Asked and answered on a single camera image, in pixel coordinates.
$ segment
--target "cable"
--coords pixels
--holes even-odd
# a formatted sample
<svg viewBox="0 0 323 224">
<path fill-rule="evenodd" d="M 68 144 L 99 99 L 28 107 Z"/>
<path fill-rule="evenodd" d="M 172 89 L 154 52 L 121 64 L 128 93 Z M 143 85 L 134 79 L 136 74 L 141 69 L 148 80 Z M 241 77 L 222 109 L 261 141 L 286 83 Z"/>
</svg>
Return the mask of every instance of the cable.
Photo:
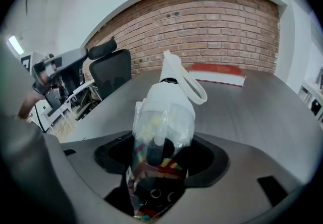
<svg viewBox="0 0 323 224">
<path fill-rule="evenodd" d="M 39 119 L 39 115 L 38 115 L 38 111 L 37 111 L 36 105 L 34 105 L 34 107 L 35 107 L 35 110 L 36 110 L 36 115 L 37 115 L 37 118 L 38 118 L 38 121 L 39 121 L 39 124 L 40 124 L 40 128 L 43 131 L 43 133 L 46 133 L 46 131 L 45 131 L 44 127 L 42 126 L 41 121 Z"/>
</svg>

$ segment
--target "white carrying strap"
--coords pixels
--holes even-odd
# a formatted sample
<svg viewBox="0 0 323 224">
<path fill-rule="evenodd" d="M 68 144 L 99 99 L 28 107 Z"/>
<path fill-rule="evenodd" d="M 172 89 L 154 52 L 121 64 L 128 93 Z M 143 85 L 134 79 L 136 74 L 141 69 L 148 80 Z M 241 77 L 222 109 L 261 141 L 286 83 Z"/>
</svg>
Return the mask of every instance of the white carrying strap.
<svg viewBox="0 0 323 224">
<path fill-rule="evenodd" d="M 195 80 L 182 65 L 177 65 L 174 60 L 172 60 L 172 54 L 169 50 L 164 52 L 164 56 L 165 60 L 167 60 L 167 63 L 172 68 L 178 84 L 189 99 L 197 105 L 201 105 L 206 102 L 207 94 L 197 80 Z M 194 92 L 188 83 L 191 84 L 191 86 L 198 92 L 200 97 Z"/>
</svg>

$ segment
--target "red book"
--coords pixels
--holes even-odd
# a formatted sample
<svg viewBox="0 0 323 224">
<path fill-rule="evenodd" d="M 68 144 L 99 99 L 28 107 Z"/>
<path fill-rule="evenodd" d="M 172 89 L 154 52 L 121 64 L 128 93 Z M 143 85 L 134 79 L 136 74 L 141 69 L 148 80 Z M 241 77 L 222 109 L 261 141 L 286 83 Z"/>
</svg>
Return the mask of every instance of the red book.
<svg viewBox="0 0 323 224">
<path fill-rule="evenodd" d="M 233 65 L 193 64 L 190 74 L 200 81 L 218 82 L 236 86 L 244 86 L 246 75 Z"/>
</svg>

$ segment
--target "gray table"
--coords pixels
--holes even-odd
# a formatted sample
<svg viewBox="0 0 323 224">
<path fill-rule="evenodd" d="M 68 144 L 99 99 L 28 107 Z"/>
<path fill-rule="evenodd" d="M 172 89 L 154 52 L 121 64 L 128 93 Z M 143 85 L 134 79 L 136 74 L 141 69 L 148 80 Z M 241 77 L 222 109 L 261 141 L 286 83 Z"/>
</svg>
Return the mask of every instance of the gray table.
<svg viewBox="0 0 323 224">
<path fill-rule="evenodd" d="M 276 76 L 252 70 L 245 87 L 200 82 L 208 100 L 194 105 L 195 131 L 252 145 L 274 158 L 301 182 L 321 158 L 323 132 L 303 101 Z M 160 71 L 140 74 L 106 98 L 78 123 L 66 142 L 131 130 L 135 103 Z"/>
</svg>

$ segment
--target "chair headrest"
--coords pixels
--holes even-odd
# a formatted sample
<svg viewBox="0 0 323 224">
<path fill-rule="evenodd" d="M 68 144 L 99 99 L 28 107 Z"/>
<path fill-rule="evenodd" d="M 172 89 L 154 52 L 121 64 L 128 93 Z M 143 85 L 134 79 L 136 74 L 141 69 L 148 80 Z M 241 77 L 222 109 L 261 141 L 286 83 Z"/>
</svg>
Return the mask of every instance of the chair headrest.
<svg viewBox="0 0 323 224">
<path fill-rule="evenodd" d="M 104 44 L 92 47 L 88 52 L 88 57 L 91 60 L 96 60 L 103 57 L 117 49 L 117 43 L 113 36 L 109 41 Z"/>
</svg>

